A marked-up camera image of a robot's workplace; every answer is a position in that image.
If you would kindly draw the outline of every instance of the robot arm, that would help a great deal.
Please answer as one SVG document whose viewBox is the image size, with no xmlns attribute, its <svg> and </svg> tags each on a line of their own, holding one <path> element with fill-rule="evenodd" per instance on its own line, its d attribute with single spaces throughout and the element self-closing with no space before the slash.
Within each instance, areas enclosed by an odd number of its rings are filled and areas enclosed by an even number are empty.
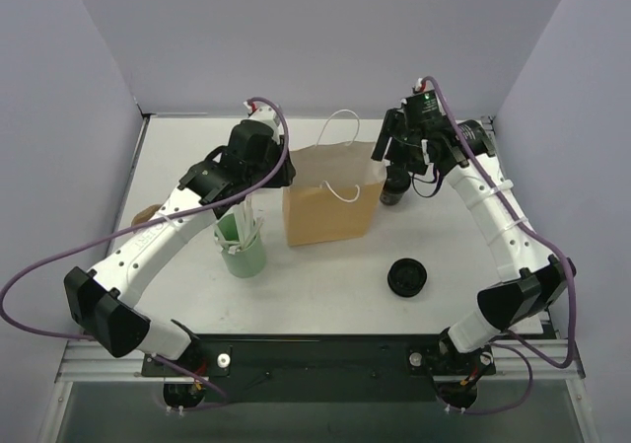
<svg viewBox="0 0 631 443">
<path fill-rule="evenodd" d="M 477 307 L 441 335 L 442 350 L 452 355 L 472 352 L 520 320 L 534 316 L 566 287 L 558 258 L 518 227 L 525 223 L 531 228 L 482 126 L 469 120 L 458 127 L 497 187 L 491 188 L 466 158 L 434 91 L 414 93 L 402 101 L 400 109 L 386 113 L 373 153 L 374 160 L 386 157 L 395 168 L 410 174 L 424 175 L 428 164 L 434 164 L 462 198 L 493 255 L 501 282 L 481 290 Z M 518 212 L 519 220 L 511 217 L 498 191 Z"/>
<path fill-rule="evenodd" d="M 134 308 L 169 260 L 230 205 L 176 219 L 168 215 L 228 198 L 265 177 L 282 152 L 284 137 L 278 135 L 278 123 L 273 111 L 256 110 L 233 128 L 228 146 L 215 149 L 180 179 L 152 218 L 165 221 L 142 230 L 89 271 L 75 267 L 66 275 L 73 320 L 114 357 L 140 349 L 179 359 L 194 347 L 195 336 L 181 324 L 141 315 Z M 289 185 L 294 175 L 288 156 L 265 187 Z"/>
</svg>

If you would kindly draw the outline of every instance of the black disc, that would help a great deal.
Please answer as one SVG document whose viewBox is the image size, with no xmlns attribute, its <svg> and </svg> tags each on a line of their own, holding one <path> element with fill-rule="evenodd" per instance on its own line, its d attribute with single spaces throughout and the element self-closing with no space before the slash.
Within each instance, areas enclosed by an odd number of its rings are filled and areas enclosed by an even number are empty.
<svg viewBox="0 0 631 443">
<path fill-rule="evenodd" d="M 413 297 L 423 289 L 427 281 L 427 270 L 413 258 L 401 258 L 387 273 L 387 284 L 401 297 Z"/>
</svg>

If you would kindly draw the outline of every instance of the black round lid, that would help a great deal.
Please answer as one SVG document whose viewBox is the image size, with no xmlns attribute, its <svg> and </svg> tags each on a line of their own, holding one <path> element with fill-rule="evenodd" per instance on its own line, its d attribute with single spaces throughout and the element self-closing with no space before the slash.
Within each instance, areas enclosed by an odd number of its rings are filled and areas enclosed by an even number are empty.
<svg viewBox="0 0 631 443">
<path fill-rule="evenodd" d="M 413 297 L 427 282 L 427 270 L 413 258 L 400 258 L 387 273 L 387 284 L 401 297 Z"/>
<path fill-rule="evenodd" d="M 405 193 L 412 183 L 409 174 L 394 165 L 388 165 L 386 168 L 387 179 L 384 188 L 392 193 Z"/>
</svg>

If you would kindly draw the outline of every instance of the gray floor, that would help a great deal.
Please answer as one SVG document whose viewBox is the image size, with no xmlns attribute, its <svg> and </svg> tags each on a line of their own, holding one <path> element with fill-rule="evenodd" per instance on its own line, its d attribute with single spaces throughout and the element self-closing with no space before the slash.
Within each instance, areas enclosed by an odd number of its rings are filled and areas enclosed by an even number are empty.
<svg viewBox="0 0 631 443">
<path fill-rule="evenodd" d="M 524 382 L 482 383 L 476 407 L 518 399 Z M 238 404 L 178 417 L 158 408 L 156 384 L 75 384 L 59 442 L 581 442 L 562 381 L 535 381 L 518 409 L 446 415 L 436 403 Z"/>
</svg>

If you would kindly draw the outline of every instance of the gray wall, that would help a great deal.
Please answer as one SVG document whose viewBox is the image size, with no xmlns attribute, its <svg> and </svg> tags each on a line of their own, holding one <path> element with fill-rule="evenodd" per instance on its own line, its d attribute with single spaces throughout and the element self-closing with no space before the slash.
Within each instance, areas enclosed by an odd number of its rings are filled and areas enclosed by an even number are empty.
<svg viewBox="0 0 631 443">
<path fill-rule="evenodd" d="M 144 112 L 383 115 L 431 73 L 496 113 L 560 0 L 83 0 Z"/>
<path fill-rule="evenodd" d="M 524 210 L 578 268 L 579 346 L 606 442 L 631 431 L 630 11 L 562 0 L 497 119 Z"/>
<path fill-rule="evenodd" d="M 110 231 L 141 117 L 81 0 L 0 0 L 0 280 Z M 8 310 L 72 330 L 64 273 L 27 276 Z M 35 441 L 64 341 L 0 323 L 0 441 Z"/>
</svg>

